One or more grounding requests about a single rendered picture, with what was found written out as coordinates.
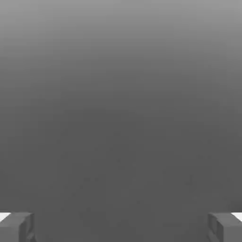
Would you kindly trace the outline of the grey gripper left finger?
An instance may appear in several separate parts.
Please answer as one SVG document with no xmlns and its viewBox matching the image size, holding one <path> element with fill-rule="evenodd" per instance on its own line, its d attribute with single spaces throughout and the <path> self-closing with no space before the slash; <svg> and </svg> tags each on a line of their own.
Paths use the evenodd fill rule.
<svg viewBox="0 0 242 242">
<path fill-rule="evenodd" d="M 36 242 L 34 213 L 0 212 L 0 242 Z"/>
</svg>

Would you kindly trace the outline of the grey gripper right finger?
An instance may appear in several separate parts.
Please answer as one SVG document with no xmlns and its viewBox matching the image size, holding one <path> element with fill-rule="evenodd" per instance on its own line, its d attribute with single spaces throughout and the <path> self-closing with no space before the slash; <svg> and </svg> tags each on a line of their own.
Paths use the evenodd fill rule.
<svg viewBox="0 0 242 242">
<path fill-rule="evenodd" d="M 242 212 L 208 213 L 208 242 L 242 242 Z"/>
</svg>

